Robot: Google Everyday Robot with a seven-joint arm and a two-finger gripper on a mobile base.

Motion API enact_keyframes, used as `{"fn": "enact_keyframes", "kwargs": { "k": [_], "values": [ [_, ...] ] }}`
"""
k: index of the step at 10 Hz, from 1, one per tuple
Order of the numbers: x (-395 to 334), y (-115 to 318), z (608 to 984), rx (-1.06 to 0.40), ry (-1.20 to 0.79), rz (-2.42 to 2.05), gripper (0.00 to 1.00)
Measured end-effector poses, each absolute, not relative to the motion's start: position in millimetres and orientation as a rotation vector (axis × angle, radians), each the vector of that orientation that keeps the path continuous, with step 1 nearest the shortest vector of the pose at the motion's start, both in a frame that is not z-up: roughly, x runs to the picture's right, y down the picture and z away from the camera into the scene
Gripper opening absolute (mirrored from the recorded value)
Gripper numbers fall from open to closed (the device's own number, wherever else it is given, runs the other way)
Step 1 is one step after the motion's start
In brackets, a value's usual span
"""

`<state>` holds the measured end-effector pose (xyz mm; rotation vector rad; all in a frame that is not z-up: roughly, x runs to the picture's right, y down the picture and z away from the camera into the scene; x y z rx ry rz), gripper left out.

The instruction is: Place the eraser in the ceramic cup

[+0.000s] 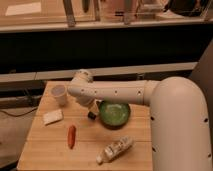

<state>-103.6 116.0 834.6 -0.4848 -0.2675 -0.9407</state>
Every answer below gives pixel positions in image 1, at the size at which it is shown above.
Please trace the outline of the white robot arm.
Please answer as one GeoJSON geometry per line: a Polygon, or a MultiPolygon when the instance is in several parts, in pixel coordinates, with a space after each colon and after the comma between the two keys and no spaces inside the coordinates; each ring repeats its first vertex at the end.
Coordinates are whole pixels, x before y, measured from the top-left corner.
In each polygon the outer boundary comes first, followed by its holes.
{"type": "Polygon", "coordinates": [[[99,99],[149,107],[153,171],[213,171],[207,101],[193,81],[95,81],[81,69],[68,93],[83,106],[99,99]]]}

